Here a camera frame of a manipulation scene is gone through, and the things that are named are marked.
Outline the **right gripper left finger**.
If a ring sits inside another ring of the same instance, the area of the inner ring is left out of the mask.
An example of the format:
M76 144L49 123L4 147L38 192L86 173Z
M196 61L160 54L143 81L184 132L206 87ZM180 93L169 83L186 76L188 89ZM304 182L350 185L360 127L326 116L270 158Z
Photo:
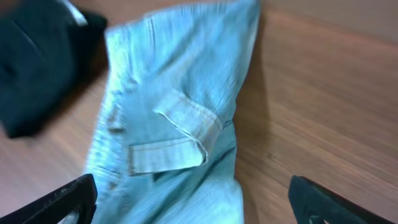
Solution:
M36 201L1 217L1 224L90 224L98 191L92 174L84 174Z

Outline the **light blue denim shorts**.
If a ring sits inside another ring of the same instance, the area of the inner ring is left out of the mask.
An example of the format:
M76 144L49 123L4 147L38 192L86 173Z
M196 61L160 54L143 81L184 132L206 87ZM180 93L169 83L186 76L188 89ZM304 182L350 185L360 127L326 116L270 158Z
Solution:
M258 1L175 6L106 31L109 75L86 160L94 223L242 223L233 116Z

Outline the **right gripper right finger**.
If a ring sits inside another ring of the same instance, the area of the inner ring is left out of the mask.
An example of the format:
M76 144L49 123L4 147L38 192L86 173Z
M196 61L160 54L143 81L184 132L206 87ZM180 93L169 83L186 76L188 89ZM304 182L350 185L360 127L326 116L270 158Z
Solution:
M394 224L304 176L292 176L288 198L298 224Z

